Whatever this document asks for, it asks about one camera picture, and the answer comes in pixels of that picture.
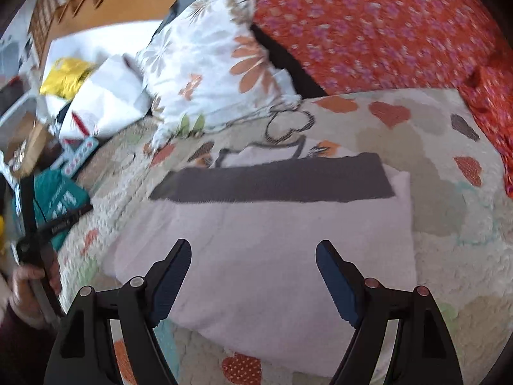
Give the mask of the person's left hand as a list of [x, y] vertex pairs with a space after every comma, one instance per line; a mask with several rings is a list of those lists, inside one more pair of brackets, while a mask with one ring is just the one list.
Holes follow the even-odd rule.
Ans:
[[8, 313], [11, 318], [32, 329], [49, 329], [31, 282], [44, 279], [44, 269], [34, 265], [18, 266], [11, 277], [11, 295], [8, 300]]

